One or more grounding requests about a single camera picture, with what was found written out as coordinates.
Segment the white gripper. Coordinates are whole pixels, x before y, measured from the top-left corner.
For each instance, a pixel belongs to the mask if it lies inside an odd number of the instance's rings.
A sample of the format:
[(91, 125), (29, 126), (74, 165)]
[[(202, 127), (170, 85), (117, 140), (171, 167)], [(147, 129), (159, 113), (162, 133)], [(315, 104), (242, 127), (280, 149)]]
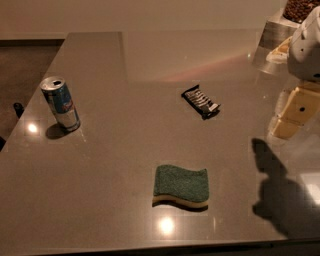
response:
[(292, 75), (306, 81), (280, 93), (269, 132), (285, 140), (320, 110), (320, 84), (316, 83), (320, 81), (320, 7), (314, 8), (294, 32), (287, 66)]

